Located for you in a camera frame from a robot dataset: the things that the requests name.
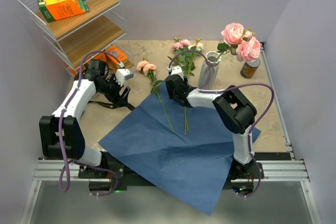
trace white metal rack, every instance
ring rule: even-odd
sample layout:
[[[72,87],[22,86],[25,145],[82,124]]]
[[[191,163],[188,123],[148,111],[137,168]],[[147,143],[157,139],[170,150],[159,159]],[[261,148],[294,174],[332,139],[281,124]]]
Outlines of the white metal rack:
[[[42,29],[43,37],[69,72],[70,69],[78,72],[79,62],[88,52],[104,50],[112,44],[122,50],[130,61],[133,60],[120,0],[88,0],[89,12],[51,23],[46,22],[41,15],[36,0],[18,2]],[[127,44],[123,43],[122,46],[117,43],[121,38]]]

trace vase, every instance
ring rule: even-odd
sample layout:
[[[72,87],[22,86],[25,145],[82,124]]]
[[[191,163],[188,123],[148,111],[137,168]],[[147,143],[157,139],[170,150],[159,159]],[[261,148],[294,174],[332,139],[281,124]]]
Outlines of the vase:
[[[210,61],[208,65],[205,60],[201,68],[200,78],[198,79],[198,88],[210,90],[213,88],[216,76],[219,70],[219,63],[222,57],[215,51],[206,54],[206,58]]]
[[[257,58],[253,62],[245,62],[241,68],[240,75],[244,78],[250,79],[260,66],[260,59]]]

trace orange and green box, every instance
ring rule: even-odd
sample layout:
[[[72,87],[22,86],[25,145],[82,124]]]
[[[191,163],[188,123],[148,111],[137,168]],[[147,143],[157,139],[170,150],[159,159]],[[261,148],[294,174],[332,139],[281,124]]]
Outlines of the orange and green box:
[[[47,22],[88,12],[87,2],[82,0],[37,0],[38,8]]]

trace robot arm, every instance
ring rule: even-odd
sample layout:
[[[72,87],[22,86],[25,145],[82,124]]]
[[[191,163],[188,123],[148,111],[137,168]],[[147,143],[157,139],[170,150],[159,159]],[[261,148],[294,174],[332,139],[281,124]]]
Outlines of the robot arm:
[[[249,151],[247,132],[255,121],[257,110],[243,93],[239,90],[223,94],[201,93],[198,88],[189,86],[179,66],[172,68],[165,82],[170,99],[174,99],[181,106],[201,106],[217,110],[224,125],[233,134],[235,160],[243,166],[251,162],[254,153]]]
[[[89,100],[96,92],[103,93],[112,102],[113,108],[127,106],[130,88],[126,87],[121,95],[120,91],[125,81],[133,77],[133,73],[129,69],[118,69],[110,79],[106,79],[106,66],[107,64],[103,61],[91,60],[87,71],[83,73],[80,87],[78,87],[78,81],[74,81],[72,89],[62,105],[51,116],[43,116],[40,119],[39,128],[44,156],[62,159],[58,136],[58,121],[66,102],[72,96],[74,90],[78,89],[68,104],[63,117],[62,134],[67,157],[91,166],[100,165],[101,152],[85,145],[85,140],[79,127],[80,117]]]

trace white vase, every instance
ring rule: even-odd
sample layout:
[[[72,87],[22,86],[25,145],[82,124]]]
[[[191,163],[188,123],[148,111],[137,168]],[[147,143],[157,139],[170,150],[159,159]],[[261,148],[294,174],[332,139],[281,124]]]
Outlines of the white vase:
[[[198,79],[198,88],[210,90],[213,88],[216,76],[219,70],[219,63],[222,57],[215,51],[206,54],[206,58],[211,62],[209,65],[205,62],[202,65],[200,78]]]

